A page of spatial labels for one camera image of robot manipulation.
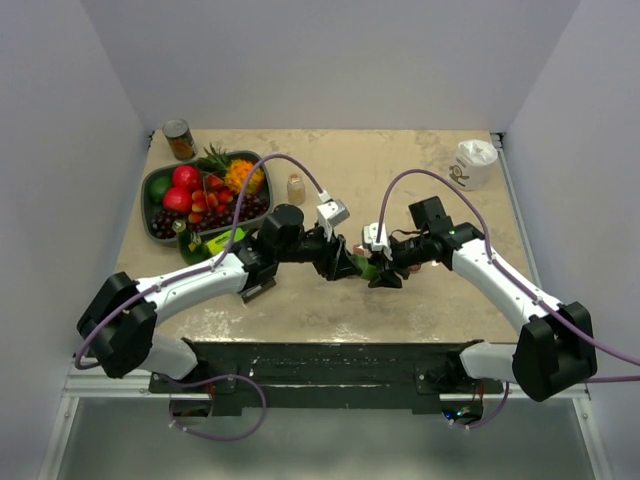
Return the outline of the green capped pill bottle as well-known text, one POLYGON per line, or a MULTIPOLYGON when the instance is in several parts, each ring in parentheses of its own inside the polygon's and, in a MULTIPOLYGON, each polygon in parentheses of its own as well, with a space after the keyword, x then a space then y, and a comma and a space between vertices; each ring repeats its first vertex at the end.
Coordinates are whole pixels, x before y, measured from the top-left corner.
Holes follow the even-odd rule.
POLYGON ((364 255, 353 255, 353 261, 360 270, 360 277, 366 281, 375 280, 378 277, 377 267, 364 255))

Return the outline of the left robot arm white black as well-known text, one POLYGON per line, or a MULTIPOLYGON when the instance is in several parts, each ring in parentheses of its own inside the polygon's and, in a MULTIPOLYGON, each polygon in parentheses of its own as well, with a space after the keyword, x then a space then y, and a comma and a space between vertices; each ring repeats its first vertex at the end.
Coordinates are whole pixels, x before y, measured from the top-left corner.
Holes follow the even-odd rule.
POLYGON ((259 228, 212 258, 157 277, 111 275, 78 321, 83 342, 77 368, 85 368, 80 359, 91 353, 110 378, 143 369, 171 378, 185 392, 200 390, 207 368, 195 344, 166 337, 157 326, 206 300, 227 294, 248 299, 270 288, 282 263, 310 263, 328 281, 360 274, 344 237, 335 232, 348 218, 347 208, 330 200, 316 212, 314 227, 306 230, 298 207, 279 205, 259 228))

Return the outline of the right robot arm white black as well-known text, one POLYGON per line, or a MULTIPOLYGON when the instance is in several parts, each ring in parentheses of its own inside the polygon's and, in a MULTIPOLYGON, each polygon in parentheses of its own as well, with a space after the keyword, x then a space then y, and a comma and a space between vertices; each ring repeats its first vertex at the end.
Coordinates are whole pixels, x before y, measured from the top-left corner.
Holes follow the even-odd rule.
POLYGON ((375 222, 362 241, 376 269, 372 288, 401 288, 412 266, 436 262, 479 290, 518 335, 515 344, 471 341, 454 351, 445 369, 448 386, 469 392, 481 379, 517 384, 534 401, 584 383, 597 372, 591 316, 580 303, 564 304, 541 291, 486 246, 474 225, 454 224, 437 197, 409 207, 417 229, 406 240, 375 222))

